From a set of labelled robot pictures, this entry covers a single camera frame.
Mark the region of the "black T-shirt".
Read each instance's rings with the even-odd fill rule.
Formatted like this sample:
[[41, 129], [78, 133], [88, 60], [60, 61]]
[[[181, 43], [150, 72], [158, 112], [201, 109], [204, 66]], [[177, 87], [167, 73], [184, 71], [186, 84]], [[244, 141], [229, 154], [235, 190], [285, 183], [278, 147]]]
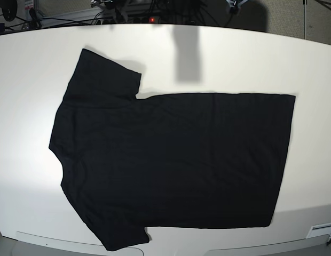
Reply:
[[82, 50], [50, 150], [62, 190], [109, 251], [147, 227], [268, 227], [295, 96], [177, 93], [137, 99], [141, 74]]

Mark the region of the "black power strip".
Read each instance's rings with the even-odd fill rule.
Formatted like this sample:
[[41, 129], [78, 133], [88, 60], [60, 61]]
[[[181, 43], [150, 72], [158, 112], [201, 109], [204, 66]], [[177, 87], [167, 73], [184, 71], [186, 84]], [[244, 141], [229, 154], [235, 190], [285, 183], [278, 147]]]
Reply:
[[124, 18], [112, 18], [106, 17], [98, 19], [94, 24], [95, 25], [107, 25], [107, 24], [125, 24], [125, 23], [134, 23], [134, 24], [157, 24], [161, 23], [160, 17], [158, 16], [151, 16], [151, 17], [128, 17], [127, 19]]

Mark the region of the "thin metal pole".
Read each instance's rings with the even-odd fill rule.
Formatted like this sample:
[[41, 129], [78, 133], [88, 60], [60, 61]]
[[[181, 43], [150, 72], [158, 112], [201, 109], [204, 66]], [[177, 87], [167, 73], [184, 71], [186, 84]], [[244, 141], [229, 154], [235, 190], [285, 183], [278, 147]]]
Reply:
[[307, 39], [307, 4], [308, 1], [307, 0], [302, 0], [303, 2], [303, 18], [304, 18], [304, 35], [303, 38]]

